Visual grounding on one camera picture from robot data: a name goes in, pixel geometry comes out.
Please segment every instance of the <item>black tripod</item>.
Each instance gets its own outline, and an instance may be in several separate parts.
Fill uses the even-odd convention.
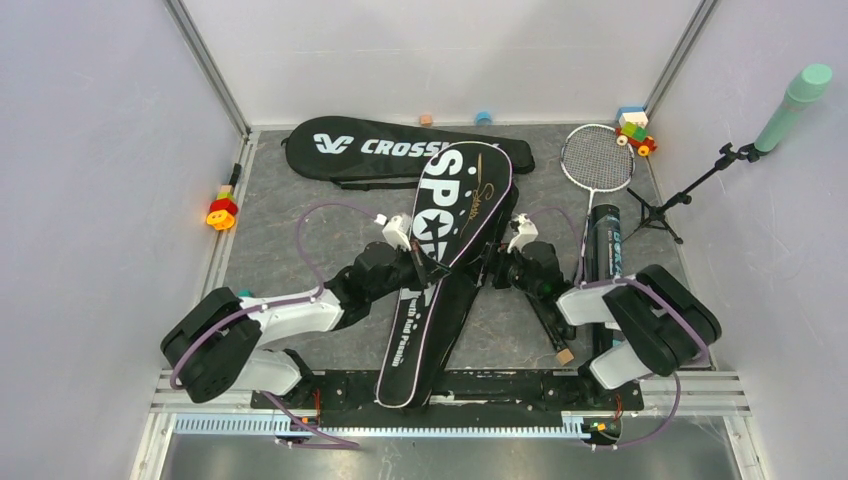
[[[668,211],[671,207],[682,203],[684,205],[689,205],[692,203],[692,196],[689,195],[689,192],[695,189],[698,185],[704,183],[704,181],[711,176],[713,176],[716,172],[724,170],[729,167],[731,163],[739,160],[740,158],[744,158],[749,162],[753,163],[760,159],[761,156],[765,155],[763,152],[760,152],[756,148],[754,148],[754,144],[745,145],[740,148],[738,151],[734,152],[733,145],[728,143],[727,145],[721,147],[719,153],[722,154],[721,158],[716,160],[715,165],[711,168],[707,173],[703,174],[701,178],[695,180],[692,185],[686,187],[682,192],[677,192],[673,197],[669,198],[667,202],[660,205],[659,207],[655,207],[648,202],[645,201],[644,198],[640,197],[631,189],[627,189],[630,192],[630,195],[636,197],[636,200],[639,200],[639,203],[642,204],[642,218],[639,221],[639,226],[636,227],[636,230],[633,230],[633,233],[628,235],[624,241],[627,241],[628,238],[632,237],[636,232],[643,228],[654,228],[657,230],[665,230],[671,234],[674,241],[681,245],[683,244],[683,239],[677,236],[674,233],[674,230],[669,226],[668,220],[665,218],[665,212]]]

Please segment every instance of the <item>white panel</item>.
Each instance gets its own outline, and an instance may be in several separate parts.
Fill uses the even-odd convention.
[[[186,0],[253,125],[610,119],[642,105],[697,0]]]
[[[239,137],[162,2],[3,2],[0,478],[127,478]]]
[[[724,327],[714,351],[739,372],[777,480],[845,476],[846,5],[721,2],[650,125],[668,198],[725,142],[752,142],[804,66],[833,67],[770,156],[737,162],[671,211],[689,280]]]

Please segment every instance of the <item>racket strings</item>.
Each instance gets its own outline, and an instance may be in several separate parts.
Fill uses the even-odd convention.
[[[562,168],[585,189],[614,191],[630,182],[633,152],[615,143],[615,131],[609,127],[582,127],[562,149]]]

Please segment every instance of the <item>bag strap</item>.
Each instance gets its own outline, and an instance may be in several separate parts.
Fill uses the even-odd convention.
[[[357,190],[360,192],[367,192],[369,190],[404,190],[408,188],[418,188],[418,180],[414,182],[369,182],[369,183],[354,183],[354,182],[342,182],[339,180],[330,180],[333,182],[333,185],[341,188],[342,190]]]

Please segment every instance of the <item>black fabric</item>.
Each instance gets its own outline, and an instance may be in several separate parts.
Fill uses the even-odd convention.
[[[417,182],[372,180],[417,178],[431,156],[463,141],[496,145],[509,156],[515,173],[535,168],[530,145],[523,140],[339,116],[313,118],[298,125],[281,146],[289,166],[298,174],[348,190],[368,191],[417,186]]]
[[[424,168],[410,239],[453,273],[423,292],[401,290],[377,383],[381,405],[427,401],[483,283],[486,249],[500,241],[517,199],[509,158],[489,145],[454,145]]]

